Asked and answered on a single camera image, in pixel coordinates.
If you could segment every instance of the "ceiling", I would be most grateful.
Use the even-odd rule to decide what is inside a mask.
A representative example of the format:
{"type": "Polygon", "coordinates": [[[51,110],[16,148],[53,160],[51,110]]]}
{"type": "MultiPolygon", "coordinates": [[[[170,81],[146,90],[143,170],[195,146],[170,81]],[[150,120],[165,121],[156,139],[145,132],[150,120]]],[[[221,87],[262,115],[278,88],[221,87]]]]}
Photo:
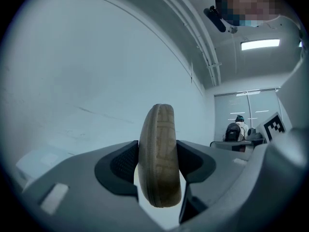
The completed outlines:
{"type": "Polygon", "coordinates": [[[200,83],[204,89],[212,87],[211,76],[208,69],[205,68],[206,63],[201,50],[197,48],[195,39],[168,4],[163,0],[118,1],[147,18],[152,26],[162,33],[167,41],[172,43],[173,49],[180,53],[185,62],[189,63],[187,66],[189,74],[190,76],[192,73],[195,74],[197,83],[200,83]]]}
{"type": "Polygon", "coordinates": [[[221,33],[204,15],[203,10],[215,5],[215,0],[189,0],[203,20],[214,44],[222,82],[261,75],[291,72],[300,59],[298,28],[285,17],[259,27],[238,27],[235,34],[221,33]],[[280,39],[279,47],[242,51],[240,43],[260,39],[280,39]]]}

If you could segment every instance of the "pipe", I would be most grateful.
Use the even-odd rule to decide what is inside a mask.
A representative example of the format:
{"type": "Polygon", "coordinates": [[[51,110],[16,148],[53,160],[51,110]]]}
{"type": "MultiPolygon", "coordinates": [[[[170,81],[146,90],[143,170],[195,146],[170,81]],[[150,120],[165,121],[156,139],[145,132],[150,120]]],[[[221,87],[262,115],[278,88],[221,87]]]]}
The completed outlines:
{"type": "MultiPolygon", "coordinates": [[[[204,58],[206,64],[210,65],[209,60],[208,60],[210,58],[210,56],[209,56],[207,47],[205,45],[205,42],[204,42],[203,38],[201,37],[199,30],[196,27],[196,24],[192,21],[189,14],[185,11],[183,6],[181,6],[177,0],[163,0],[163,1],[170,6],[170,8],[181,19],[183,24],[188,28],[189,32],[194,37],[199,49],[201,49],[201,52],[203,54],[203,58],[204,58]]],[[[214,78],[214,72],[213,72],[212,68],[209,69],[209,73],[210,73],[210,76],[211,76],[212,85],[216,86],[217,81],[214,78]]]]}
{"type": "MultiPolygon", "coordinates": [[[[187,8],[189,9],[189,11],[193,14],[193,16],[195,17],[195,19],[197,20],[197,24],[199,25],[199,27],[201,28],[204,37],[206,38],[206,42],[208,43],[208,46],[210,48],[210,52],[211,52],[211,56],[212,56],[212,62],[213,63],[218,63],[218,58],[211,40],[211,37],[201,19],[201,17],[199,16],[198,12],[196,11],[196,9],[194,8],[194,6],[190,3],[189,0],[182,0],[184,2],[184,4],[187,6],[187,8]]],[[[219,85],[221,84],[221,74],[220,74],[220,69],[219,66],[216,66],[217,69],[217,74],[218,74],[218,83],[219,85]]]]}
{"type": "MultiPolygon", "coordinates": [[[[250,103],[250,99],[249,99],[249,95],[248,95],[248,92],[246,92],[247,94],[247,99],[248,99],[248,105],[249,105],[249,111],[250,111],[250,118],[252,118],[252,111],[251,111],[251,103],[250,103]]],[[[253,127],[253,122],[252,122],[253,119],[250,119],[250,126],[251,128],[253,127]]]]}

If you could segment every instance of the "person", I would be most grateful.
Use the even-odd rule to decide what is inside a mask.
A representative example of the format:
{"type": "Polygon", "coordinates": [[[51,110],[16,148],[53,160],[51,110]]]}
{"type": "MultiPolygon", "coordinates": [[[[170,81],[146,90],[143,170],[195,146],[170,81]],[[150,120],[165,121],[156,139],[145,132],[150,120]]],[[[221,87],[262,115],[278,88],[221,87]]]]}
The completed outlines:
{"type": "Polygon", "coordinates": [[[245,141],[248,136],[249,127],[244,122],[241,115],[237,115],[235,122],[227,126],[222,142],[245,141]]]}
{"type": "Polygon", "coordinates": [[[235,123],[244,129],[244,140],[248,137],[249,126],[245,123],[245,119],[241,115],[237,115],[235,123]]]}
{"type": "Polygon", "coordinates": [[[215,5],[222,19],[232,26],[257,27],[279,16],[290,19],[299,29],[301,59],[308,54],[306,30],[295,11],[284,0],[215,0],[215,5]]]}

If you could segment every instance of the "white wall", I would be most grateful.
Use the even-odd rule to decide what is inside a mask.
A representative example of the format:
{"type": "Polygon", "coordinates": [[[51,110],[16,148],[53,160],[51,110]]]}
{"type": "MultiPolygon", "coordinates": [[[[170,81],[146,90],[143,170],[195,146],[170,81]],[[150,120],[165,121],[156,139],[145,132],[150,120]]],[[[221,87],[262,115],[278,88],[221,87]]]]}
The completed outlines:
{"type": "MultiPolygon", "coordinates": [[[[32,0],[1,59],[2,143],[16,178],[16,162],[31,150],[78,154],[138,140],[156,103],[173,106],[177,139],[208,143],[205,97],[153,32],[110,3],[32,0]]],[[[171,228],[179,211],[154,216],[171,228]]]]}
{"type": "Polygon", "coordinates": [[[210,145],[210,143],[214,139],[214,130],[215,130],[214,95],[233,93],[244,90],[252,90],[257,88],[280,87],[287,80],[289,75],[290,73],[282,73],[277,75],[259,76],[256,78],[245,78],[242,80],[222,83],[220,86],[207,89],[206,90],[206,100],[207,100],[206,111],[208,113],[207,122],[209,124],[210,130],[212,131],[209,131],[209,134],[211,136],[207,137],[208,143],[206,145],[210,145]]]}

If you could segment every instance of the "ceiling light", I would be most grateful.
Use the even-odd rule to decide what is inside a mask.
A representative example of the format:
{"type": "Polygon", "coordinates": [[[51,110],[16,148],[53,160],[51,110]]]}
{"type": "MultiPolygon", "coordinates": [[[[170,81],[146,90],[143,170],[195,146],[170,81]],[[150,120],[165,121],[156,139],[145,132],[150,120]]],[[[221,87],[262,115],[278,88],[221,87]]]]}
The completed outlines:
{"type": "Polygon", "coordinates": [[[279,39],[242,42],[241,49],[244,51],[261,47],[279,46],[279,43],[279,39]]]}
{"type": "Polygon", "coordinates": [[[238,92],[236,92],[236,93],[251,92],[251,91],[256,91],[256,90],[260,90],[260,88],[257,88],[257,89],[250,89],[250,90],[243,90],[243,91],[238,91],[238,92]]]}
{"type": "Polygon", "coordinates": [[[242,94],[237,94],[236,96],[243,96],[243,95],[257,95],[261,93],[261,91],[256,91],[256,92],[249,92],[249,93],[242,93],[242,94]]]}

